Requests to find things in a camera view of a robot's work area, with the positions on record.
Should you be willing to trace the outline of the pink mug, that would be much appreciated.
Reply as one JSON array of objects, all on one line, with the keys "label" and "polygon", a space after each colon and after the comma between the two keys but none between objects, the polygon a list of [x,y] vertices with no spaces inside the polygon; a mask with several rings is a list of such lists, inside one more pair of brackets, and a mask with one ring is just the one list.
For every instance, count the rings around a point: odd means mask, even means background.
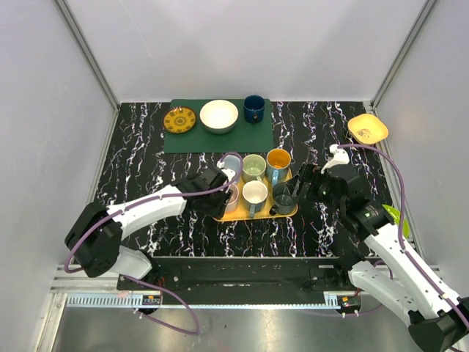
[{"label": "pink mug", "polygon": [[226,205],[226,209],[225,209],[225,214],[228,214],[228,213],[233,213],[237,210],[237,206],[238,206],[238,203],[239,203],[239,189],[237,187],[236,184],[231,184],[229,186],[229,190],[231,191],[231,196],[229,198],[229,201]]}]

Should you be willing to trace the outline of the grey mug white inside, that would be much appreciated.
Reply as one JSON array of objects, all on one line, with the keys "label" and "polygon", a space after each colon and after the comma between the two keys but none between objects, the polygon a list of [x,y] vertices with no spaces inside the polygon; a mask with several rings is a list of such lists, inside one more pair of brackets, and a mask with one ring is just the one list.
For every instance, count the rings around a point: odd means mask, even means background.
[{"label": "grey mug white inside", "polygon": [[248,217],[253,219],[257,213],[263,210],[267,201],[268,189],[262,181],[252,180],[243,186],[242,195]]}]

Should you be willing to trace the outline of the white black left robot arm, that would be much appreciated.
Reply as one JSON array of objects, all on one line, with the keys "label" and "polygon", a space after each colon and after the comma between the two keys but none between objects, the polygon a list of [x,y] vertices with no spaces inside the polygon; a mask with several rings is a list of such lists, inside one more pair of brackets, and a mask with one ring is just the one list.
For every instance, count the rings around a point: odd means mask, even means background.
[{"label": "white black left robot arm", "polygon": [[131,276],[142,290],[158,283],[156,264],[142,250],[122,241],[143,227],[194,210],[210,217],[224,215],[239,174],[209,166],[203,172],[176,180],[159,191],[119,205],[90,202],[67,234],[70,257],[89,278],[111,272]]}]

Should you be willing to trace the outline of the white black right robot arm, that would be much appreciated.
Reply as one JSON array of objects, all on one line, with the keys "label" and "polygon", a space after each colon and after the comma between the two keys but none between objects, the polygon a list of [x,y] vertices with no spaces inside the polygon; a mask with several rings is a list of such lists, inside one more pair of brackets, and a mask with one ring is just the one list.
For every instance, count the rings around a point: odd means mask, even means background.
[{"label": "white black right robot arm", "polygon": [[447,351],[468,335],[468,299],[451,289],[418,255],[388,211],[369,197],[363,178],[350,165],[324,169],[303,164],[294,192],[335,208],[341,225],[376,253],[394,274],[379,272],[357,252],[339,258],[333,272],[340,290],[366,291],[406,325],[423,351]]}]

